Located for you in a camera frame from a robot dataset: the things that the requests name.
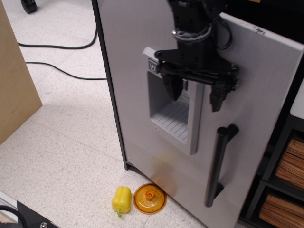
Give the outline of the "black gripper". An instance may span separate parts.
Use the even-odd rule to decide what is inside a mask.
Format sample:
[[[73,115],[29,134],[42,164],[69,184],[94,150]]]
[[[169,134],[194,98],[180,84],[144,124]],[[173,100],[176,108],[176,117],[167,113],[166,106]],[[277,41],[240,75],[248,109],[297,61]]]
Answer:
[[[183,90],[183,79],[211,85],[212,112],[221,109],[227,94],[238,86],[239,68],[222,58],[212,41],[199,44],[178,42],[177,49],[158,50],[157,72],[161,74],[168,95],[177,101]]]

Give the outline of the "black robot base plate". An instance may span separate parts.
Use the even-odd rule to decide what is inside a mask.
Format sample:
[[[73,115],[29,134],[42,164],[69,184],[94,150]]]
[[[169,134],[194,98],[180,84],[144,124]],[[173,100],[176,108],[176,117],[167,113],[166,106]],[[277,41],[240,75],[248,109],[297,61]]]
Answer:
[[[23,216],[28,228],[59,228],[55,223],[17,201],[18,212]]]

